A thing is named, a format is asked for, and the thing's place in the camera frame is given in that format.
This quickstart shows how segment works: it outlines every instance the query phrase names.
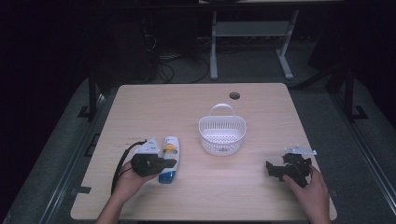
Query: forearm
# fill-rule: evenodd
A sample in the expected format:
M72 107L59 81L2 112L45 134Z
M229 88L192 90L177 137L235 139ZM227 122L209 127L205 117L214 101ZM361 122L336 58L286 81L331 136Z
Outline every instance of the forearm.
M114 197L114 195L111 196L108 199L101 214L96 219L96 224L102 224L102 223L117 224L120 218L122 207L123 207L123 202L121 200L118 200L116 197Z

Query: gray carpet floor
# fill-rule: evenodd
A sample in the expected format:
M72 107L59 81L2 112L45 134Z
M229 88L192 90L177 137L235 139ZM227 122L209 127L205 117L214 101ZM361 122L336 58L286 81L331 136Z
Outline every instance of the gray carpet floor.
M199 83L282 82L292 86L318 72L307 65L314 46L314 43L290 44L287 58L294 80L283 77L276 47L270 44L254 50L219 54L219 79L213 81L207 75ZM208 56L208 53L201 55L207 62ZM171 83L190 83L207 70L207 64L202 60L187 58L167 65L175 71ZM170 77L171 71L166 70L167 67L163 69ZM290 95L310 145L318 152L318 164L338 212L333 223L396 223L394 212L362 156L361 145L351 131L351 125L373 149L393 186L396 186L396 131L359 81L355 81L354 105L362 106L369 118L349 123L338 104L342 90L336 94L327 93L327 81L323 78L304 90L290 91ZM163 83L163 80L157 76L151 83ZM13 204L8 223L93 223L73 220L70 210L91 159L86 152L94 151L92 139L102 131L116 93L117 89L113 89L101 98L98 114L88 122L78 118L79 110L88 105L88 82L81 84Z

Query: wooden tabletop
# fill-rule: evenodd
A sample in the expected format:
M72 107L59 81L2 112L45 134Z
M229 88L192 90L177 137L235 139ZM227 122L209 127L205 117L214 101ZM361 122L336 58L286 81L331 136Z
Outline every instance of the wooden tabletop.
M231 92L238 92L240 99L231 99ZM240 150L228 157L205 153L200 142L198 121L218 103L231 105L247 123ZM230 113L226 108L216 111ZM72 218L99 216L128 146L151 137L161 146L167 135L177 136L180 143L173 183L150 180L124 205L120 219L306 220L290 189L269 176L264 166L265 161L284 165L284 147L310 148L288 89L274 83L120 87L81 184L91 192L78 194Z

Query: black object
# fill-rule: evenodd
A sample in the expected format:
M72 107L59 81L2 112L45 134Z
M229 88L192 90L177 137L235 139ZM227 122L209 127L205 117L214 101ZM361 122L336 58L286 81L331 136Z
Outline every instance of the black object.
M268 174L278 177L279 181L284 181L282 176L288 175L302 188L308 185L305 177L311 174L309 165L312 164L312 161L310 158L305 160L300 154L288 153L283 156L283 162L287 163L286 166L274 166L271 162L266 161L265 166Z
M143 145L146 142L147 140L145 140L144 142L136 142L127 149L125 149L120 159L120 162L117 165L116 172L113 175L111 194L113 194L114 188L116 187L117 181L119 180L121 167L125 161L125 158L128 156L129 151L131 151L133 147ZM163 171L164 168L172 168L175 166L176 163L176 160L164 160L163 158L158 158L157 154L134 154L131 159L132 169L135 173L142 177L147 175L159 174Z

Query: perforated plastic basket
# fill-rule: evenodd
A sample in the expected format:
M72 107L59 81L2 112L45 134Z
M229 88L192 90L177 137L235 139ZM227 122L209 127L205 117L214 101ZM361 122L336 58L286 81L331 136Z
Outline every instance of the perforated plastic basket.
M219 107L228 107L233 111L231 116L212 116ZM205 152L214 156L230 156L242 145L247 130L244 119L235 115L233 108L227 104L212 107L209 116L199 120L201 143Z

